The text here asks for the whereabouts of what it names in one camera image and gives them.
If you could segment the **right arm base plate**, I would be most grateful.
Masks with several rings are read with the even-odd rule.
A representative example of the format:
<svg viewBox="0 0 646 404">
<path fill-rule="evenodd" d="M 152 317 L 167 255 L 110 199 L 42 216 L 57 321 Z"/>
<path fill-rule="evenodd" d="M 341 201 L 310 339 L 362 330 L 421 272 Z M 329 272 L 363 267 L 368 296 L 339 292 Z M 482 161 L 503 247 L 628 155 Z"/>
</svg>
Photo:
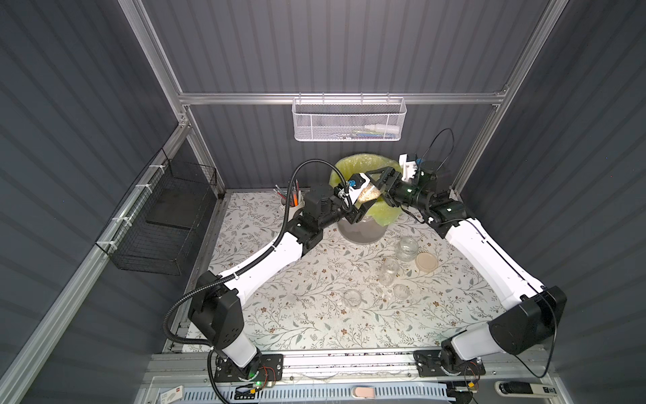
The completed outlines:
<svg viewBox="0 0 646 404">
<path fill-rule="evenodd" d="M 461 360 L 444 349 L 419 349 L 413 352 L 413 359 L 420 377 L 475 376 L 486 374 L 482 360 Z"/>
</svg>

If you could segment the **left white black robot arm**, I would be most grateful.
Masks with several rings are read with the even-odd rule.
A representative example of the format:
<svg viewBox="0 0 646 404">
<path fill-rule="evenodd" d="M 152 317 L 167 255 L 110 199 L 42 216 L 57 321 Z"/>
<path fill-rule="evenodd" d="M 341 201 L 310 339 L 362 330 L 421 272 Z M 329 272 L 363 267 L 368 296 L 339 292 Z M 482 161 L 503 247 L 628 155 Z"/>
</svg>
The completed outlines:
<svg viewBox="0 0 646 404">
<path fill-rule="evenodd" d="M 359 222 L 380 198 L 380 191 L 363 175 L 349 181 L 349 190 L 324 183 L 311 188 L 304 205 L 288 218 L 284 235 L 232 269 L 200 276 L 188 318 L 207 344 L 228 358 L 245 379 L 257 373 L 260 350 L 245 335 L 242 307 L 284 267 L 300 260 L 324 236 L 324 230 L 343 219 Z"/>
</svg>

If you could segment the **glass oatmeal jar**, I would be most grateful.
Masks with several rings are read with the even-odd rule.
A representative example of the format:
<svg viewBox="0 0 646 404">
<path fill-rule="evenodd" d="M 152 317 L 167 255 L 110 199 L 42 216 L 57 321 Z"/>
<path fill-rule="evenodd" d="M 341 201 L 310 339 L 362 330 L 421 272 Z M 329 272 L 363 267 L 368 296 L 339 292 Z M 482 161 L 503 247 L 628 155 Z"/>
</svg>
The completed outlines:
<svg viewBox="0 0 646 404">
<path fill-rule="evenodd" d="M 396 259 L 387 258 L 380 267 L 378 281 L 385 287 L 391 286 L 400 271 L 400 264 Z"/>
<path fill-rule="evenodd" d="M 363 184 L 361 190 L 358 192 L 356 202 L 359 204 L 366 204 L 378 200 L 381 196 L 381 191 L 371 182 Z"/>
</svg>

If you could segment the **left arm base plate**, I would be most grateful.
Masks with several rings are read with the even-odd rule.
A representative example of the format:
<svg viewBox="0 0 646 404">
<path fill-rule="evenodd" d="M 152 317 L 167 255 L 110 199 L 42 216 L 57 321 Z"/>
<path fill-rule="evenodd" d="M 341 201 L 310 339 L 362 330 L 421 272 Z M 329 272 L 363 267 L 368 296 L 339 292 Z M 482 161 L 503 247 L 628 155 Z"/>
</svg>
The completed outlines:
<svg viewBox="0 0 646 404">
<path fill-rule="evenodd" d="M 280 381 L 283 377 L 284 355 L 260 353 L 245 367 L 239 367 L 231 360 L 218 358 L 215 362 L 217 382 L 260 382 Z"/>
</svg>

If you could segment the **beige jar lid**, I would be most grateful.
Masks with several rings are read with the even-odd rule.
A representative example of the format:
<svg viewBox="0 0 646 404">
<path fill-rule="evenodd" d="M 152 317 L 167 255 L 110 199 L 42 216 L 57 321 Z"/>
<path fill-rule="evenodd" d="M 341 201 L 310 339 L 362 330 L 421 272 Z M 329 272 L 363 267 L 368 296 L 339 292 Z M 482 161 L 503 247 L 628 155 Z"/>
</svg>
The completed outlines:
<svg viewBox="0 0 646 404">
<path fill-rule="evenodd" d="M 422 273 L 431 273 L 439 266 L 438 258 L 428 252 L 421 252 L 415 258 L 415 265 Z"/>
</svg>

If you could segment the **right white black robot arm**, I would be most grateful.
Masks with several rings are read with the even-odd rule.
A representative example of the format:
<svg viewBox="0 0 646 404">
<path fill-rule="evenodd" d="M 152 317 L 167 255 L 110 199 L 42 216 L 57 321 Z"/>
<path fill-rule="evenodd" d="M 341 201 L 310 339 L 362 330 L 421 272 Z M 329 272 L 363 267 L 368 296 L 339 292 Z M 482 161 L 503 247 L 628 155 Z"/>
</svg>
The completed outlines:
<svg viewBox="0 0 646 404">
<path fill-rule="evenodd" d="M 437 175 L 417 165 L 411 177 L 384 167 L 353 175 L 356 202 L 384 202 L 432 228 L 469 260 L 486 280 L 504 311 L 495 319 L 472 326 L 442 342 L 445 370 L 495 353 L 518 356 L 558 336 L 567 297 L 557 286 L 548 288 L 528 274 L 486 232 L 468 208 L 449 191 L 438 191 Z"/>
</svg>

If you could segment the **oatmeal jar with beige lid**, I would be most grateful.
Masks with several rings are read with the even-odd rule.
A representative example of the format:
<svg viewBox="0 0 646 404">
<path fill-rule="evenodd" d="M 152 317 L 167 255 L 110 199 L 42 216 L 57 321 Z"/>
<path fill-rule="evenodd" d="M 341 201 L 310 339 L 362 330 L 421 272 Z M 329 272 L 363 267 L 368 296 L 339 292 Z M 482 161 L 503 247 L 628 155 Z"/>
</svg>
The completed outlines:
<svg viewBox="0 0 646 404">
<path fill-rule="evenodd" d="M 401 262 L 414 261 L 419 252 L 419 245 L 414 237 L 401 237 L 396 244 L 395 257 Z"/>
</svg>

